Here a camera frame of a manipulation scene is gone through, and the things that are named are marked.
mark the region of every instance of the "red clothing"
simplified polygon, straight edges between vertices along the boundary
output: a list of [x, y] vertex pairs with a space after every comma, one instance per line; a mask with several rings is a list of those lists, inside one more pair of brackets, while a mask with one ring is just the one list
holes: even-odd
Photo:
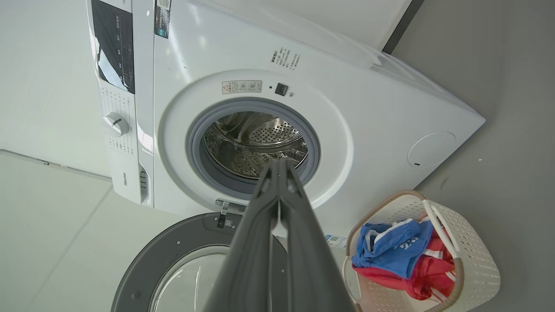
[[435, 230], [427, 249], [443, 252], [442, 259], [421, 255], [409, 279], [377, 268], [355, 268], [353, 266], [353, 269], [378, 285], [404, 290], [414, 299], [426, 300], [434, 295], [438, 296], [440, 301], [443, 301], [442, 295], [448, 297], [455, 285], [453, 258]]

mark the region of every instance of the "laundry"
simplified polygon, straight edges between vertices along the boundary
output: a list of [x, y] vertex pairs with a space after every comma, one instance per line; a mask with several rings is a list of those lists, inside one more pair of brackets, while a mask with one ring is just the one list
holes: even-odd
[[383, 269], [408, 279], [430, 241], [432, 230], [428, 217], [420, 222], [407, 219], [393, 225], [365, 224], [357, 253], [351, 259], [353, 266]]
[[357, 268], [353, 265], [353, 269], [376, 284], [404, 290], [417, 300], [445, 301], [453, 291], [456, 280], [453, 258], [435, 230], [409, 279], [379, 268]]

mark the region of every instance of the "washing machine door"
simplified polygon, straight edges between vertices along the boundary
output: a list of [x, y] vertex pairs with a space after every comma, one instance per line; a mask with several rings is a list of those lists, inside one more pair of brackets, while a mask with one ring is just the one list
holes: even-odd
[[[112, 312], [202, 312], [241, 216], [218, 213], [178, 222], [141, 250], [123, 276]], [[287, 253], [273, 236], [271, 310], [287, 311]]]

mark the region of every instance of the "white dial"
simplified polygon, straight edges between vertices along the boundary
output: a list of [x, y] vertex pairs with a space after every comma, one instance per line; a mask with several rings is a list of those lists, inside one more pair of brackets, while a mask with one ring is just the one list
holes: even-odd
[[129, 124], [119, 114], [109, 113], [103, 119], [104, 125], [112, 137], [119, 138], [129, 131]]

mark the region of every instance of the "black touch panel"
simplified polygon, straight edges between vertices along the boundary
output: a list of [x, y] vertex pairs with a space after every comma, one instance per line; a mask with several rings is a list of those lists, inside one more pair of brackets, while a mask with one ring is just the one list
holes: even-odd
[[98, 72], [108, 83], [135, 94], [132, 14], [92, 0]]

